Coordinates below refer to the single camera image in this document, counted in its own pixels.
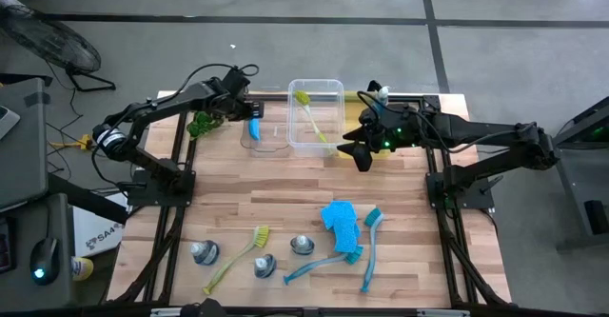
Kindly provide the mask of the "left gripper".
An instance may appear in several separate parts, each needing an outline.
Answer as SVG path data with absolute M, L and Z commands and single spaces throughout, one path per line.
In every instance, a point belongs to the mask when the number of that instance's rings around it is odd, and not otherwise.
M 228 120 L 260 119 L 264 117 L 264 102 L 259 100 L 247 102 L 245 90 L 250 81 L 245 74 L 232 68 L 224 78 L 213 77 L 209 85 L 215 96 L 208 104 L 209 110 Z

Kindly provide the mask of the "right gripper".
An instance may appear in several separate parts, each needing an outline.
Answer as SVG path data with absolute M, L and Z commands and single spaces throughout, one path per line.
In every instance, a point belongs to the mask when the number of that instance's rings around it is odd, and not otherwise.
M 359 172 L 366 172 L 372 165 L 370 151 L 419 147 L 420 128 L 417 111 L 409 106 L 366 109 L 363 125 L 343 135 L 344 140 L 353 143 L 338 145 L 337 150 L 350 155 Z

